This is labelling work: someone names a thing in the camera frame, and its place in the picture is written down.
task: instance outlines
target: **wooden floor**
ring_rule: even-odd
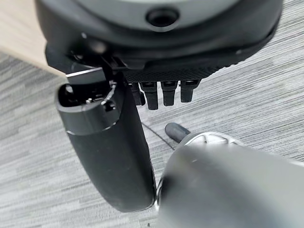
[[[279,31],[267,47],[203,80],[192,103],[181,104],[178,92],[174,107],[139,107],[142,121],[173,147],[164,127],[178,122],[304,161],[303,21],[304,1],[285,1]],[[53,105],[54,90],[64,82],[0,54],[0,228],[156,227],[154,209],[121,214],[93,187]],[[173,151],[144,131],[159,180]]]

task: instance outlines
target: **black cylinder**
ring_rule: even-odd
[[[149,149],[132,92],[126,88],[117,121],[109,127],[99,102],[57,109],[70,141],[92,183],[121,212],[146,209],[155,201],[155,181]]]

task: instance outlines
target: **striped carpet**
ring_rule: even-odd
[[[269,153],[304,161],[304,1],[286,0],[276,37],[247,61],[222,69],[193,102],[142,121],[173,147],[168,122],[217,131]],[[0,228],[156,227],[156,212],[122,214],[99,196],[65,135],[53,105],[65,79],[0,54]],[[159,91],[159,102],[162,94]],[[172,149],[144,127],[157,181]]]

